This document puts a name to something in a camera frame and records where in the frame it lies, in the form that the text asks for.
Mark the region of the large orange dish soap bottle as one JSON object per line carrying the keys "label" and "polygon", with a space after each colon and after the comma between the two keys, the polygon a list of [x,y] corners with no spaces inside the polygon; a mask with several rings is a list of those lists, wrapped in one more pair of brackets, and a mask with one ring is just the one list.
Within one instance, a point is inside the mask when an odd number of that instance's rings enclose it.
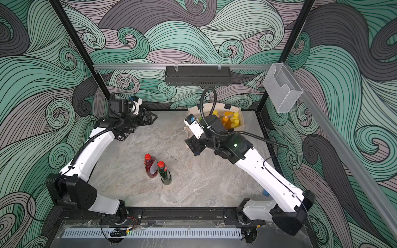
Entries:
{"label": "large orange dish soap bottle", "polygon": [[229,129],[231,125],[230,117],[233,115],[233,112],[227,111],[221,117],[221,122],[225,129]]}

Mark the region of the dark green bottle red cap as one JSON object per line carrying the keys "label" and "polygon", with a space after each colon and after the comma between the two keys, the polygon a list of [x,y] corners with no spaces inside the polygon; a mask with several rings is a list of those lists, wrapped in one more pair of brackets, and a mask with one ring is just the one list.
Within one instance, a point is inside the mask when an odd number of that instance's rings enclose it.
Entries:
{"label": "dark green bottle red cap", "polygon": [[162,183],[164,185],[169,185],[172,182],[172,176],[167,168],[167,165],[163,161],[159,161],[157,166]]}

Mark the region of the red liquid bottle red cap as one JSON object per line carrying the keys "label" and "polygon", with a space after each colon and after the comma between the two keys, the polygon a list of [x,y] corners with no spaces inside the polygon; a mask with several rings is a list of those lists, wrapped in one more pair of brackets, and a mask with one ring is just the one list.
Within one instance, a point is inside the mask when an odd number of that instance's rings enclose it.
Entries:
{"label": "red liquid bottle red cap", "polygon": [[158,174],[157,159],[151,154],[146,154],[144,157],[145,170],[150,178],[154,178]]}

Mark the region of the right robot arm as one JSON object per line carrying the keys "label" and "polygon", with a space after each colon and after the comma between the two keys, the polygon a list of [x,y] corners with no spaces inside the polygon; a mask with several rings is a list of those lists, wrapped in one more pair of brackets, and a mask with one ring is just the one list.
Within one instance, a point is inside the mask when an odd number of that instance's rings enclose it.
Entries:
{"label": "right robot arm", "polygon": [[207,88],[201,94],[198,105],[201,117],[190,114],[184,120],[192,132],[192,137],[186,139],[185,143],[196,156],[207,148],[213,150],[216,156],[245,171],[270,194],[273,199],[271,202],[249,199],[240,206],[242,223],[247,225],[256,220],[272,221],[285,233],[296,235],[310,218],[309,210],[315,202],[315,195],[284,178],[269,165],[247,137],[278,146],[284,151],[288,151],[289,147],[246,131],[227,130],[213,114],[214,106],[209,114],[204,112],[204,98],[208,91],[214,93],[215,89]]}

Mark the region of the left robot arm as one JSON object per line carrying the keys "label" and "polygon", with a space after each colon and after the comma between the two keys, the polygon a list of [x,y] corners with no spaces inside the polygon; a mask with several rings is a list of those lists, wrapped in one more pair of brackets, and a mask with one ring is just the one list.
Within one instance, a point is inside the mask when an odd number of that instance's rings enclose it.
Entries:
{"label": "left robot arm", "polygon": [[125,202],[98,193],[88,181],[102,153],[114,140],[125,140],[137,127],[152,125],[157,118],[151,111],[100,118],[94,125],[87,146],[58,174],[50,174],[46,178],[45,184],[54,205],[97,212],[108,215],[118,225],[124,223],[128,216]]}

